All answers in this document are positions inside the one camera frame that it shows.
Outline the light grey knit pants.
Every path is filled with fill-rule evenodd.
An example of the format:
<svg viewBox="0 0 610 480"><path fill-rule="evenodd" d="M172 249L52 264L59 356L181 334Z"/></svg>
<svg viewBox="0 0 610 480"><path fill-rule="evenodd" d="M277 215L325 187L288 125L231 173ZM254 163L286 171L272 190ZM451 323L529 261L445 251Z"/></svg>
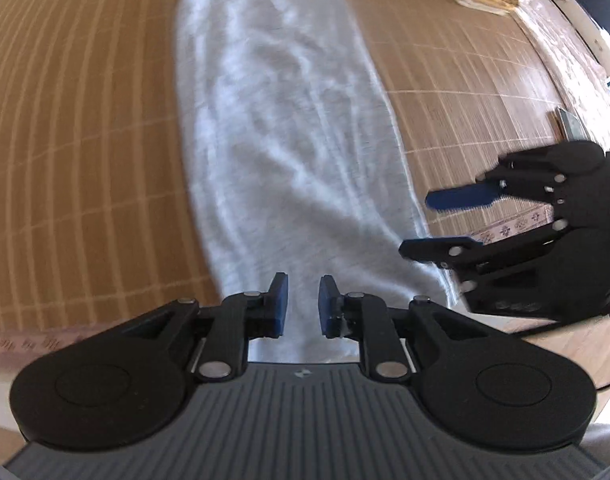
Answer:
<svg viewBox="0 0 610 480"><path fill-rule="evenodd" d="M220 295L289 278L283 335L257 362L354 359L321 333L319 281L403 308L457 290L398 248L424 238L404 145L345 0L179 0L176 91L194 222Z"/></svg>

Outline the bamboo bed mat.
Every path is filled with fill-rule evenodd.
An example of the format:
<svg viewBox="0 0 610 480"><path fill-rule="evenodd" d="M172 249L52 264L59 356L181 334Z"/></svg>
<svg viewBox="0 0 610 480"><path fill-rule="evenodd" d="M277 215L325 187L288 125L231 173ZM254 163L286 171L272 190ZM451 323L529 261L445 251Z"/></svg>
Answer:
<svg viewBox="0 0 610 480"><path fill-rule="evenodd" d="M183 182L177 1L0 0L0 334L217 300ZM418 190L559 134L566 97L516 16L347 1Z"/></svg>

